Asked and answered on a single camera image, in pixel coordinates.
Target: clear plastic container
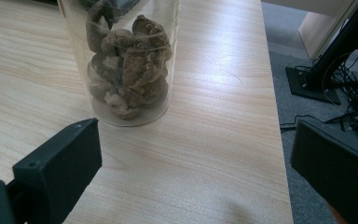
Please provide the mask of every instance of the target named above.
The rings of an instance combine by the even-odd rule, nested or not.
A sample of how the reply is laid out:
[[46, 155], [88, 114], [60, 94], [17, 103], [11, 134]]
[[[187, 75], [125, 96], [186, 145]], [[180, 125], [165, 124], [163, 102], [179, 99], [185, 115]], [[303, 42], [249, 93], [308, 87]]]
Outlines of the clear plastic container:
[[181, 0], [59, 0], [99, 119], [135, 126], [167, 110]]

